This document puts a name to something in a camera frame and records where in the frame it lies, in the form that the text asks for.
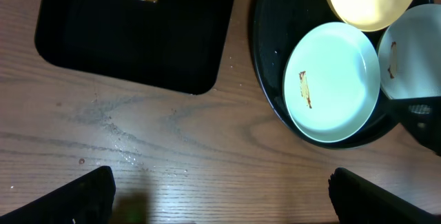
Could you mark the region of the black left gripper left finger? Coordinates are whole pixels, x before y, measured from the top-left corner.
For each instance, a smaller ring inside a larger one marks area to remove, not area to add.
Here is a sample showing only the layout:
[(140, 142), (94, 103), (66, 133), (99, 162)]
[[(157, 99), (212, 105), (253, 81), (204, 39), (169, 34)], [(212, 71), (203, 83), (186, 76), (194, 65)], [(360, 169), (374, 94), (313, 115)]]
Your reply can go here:
[(108, 223), (116, 185), (112, 169), (101, 166), (1, 216), (1, 223)]

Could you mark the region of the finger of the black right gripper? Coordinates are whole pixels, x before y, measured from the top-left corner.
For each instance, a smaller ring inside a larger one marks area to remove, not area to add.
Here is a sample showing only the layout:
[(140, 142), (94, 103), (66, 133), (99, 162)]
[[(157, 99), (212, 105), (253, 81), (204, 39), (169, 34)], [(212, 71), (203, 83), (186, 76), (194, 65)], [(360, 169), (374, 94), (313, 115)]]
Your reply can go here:
[(385, 112), (422, 146), (440, 156), (440, 97), (394, 99), (385, 102)]

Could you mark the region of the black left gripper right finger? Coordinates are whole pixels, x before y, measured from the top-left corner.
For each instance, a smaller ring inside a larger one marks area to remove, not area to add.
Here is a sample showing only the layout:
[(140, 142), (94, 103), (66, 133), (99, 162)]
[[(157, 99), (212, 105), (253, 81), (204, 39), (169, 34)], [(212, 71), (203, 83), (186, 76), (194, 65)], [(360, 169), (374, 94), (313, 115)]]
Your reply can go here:
[(426, 212), (353, 172), (339, 167), (330, 176), (329, 198), (341, 223), (435, 223)]

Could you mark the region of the pale green plate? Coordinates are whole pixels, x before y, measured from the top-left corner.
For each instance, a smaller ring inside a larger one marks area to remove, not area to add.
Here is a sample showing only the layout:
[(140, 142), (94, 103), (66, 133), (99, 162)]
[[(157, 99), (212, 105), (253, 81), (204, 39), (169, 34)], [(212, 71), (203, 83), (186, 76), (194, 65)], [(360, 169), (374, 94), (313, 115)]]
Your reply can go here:
[(389, 99), (440, 96), (440, 5), (408, 9), (384, 32), (377, 51)]

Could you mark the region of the light blue plate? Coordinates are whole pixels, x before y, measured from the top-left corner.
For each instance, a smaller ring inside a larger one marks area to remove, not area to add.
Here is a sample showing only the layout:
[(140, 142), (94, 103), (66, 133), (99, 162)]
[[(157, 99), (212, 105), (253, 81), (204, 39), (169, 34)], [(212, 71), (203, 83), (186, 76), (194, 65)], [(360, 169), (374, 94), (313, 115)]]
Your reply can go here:
[(370, 40), (341, 22), (308, 32), (292, 51), (283, 75), (291, 120), (308, 138), (337, 143), (371, 117), (380, 94), (380, 65)]

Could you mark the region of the black rectangular tray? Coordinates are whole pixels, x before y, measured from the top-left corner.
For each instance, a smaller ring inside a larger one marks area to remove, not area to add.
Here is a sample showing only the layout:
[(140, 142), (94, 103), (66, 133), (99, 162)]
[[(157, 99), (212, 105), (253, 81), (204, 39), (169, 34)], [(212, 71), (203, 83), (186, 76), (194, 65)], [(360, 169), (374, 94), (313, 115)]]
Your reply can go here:
[(52, 65), (189, 94), (216, 82), (234, 0), (41, 0)]

